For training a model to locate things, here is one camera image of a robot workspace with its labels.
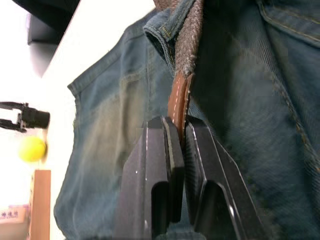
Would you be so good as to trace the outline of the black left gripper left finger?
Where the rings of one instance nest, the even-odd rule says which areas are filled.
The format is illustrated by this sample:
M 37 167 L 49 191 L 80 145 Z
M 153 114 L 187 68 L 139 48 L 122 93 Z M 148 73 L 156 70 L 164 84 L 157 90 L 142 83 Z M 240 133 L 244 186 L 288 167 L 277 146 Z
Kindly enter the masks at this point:
M 158 116 L 144 124 L 124 164 L 115 239 L 151 240 L 182 214 L 185 164 L 176 126 Z

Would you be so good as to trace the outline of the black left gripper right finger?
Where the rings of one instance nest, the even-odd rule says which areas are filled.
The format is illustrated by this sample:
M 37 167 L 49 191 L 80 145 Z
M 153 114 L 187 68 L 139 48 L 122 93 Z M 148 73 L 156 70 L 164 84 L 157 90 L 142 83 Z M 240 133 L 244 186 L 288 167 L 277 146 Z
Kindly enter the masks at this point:
M 210 128 L 192 116 L 185 127 L 189 221 L 207 240 L 264 240 L 266 232 L 240 170 Z

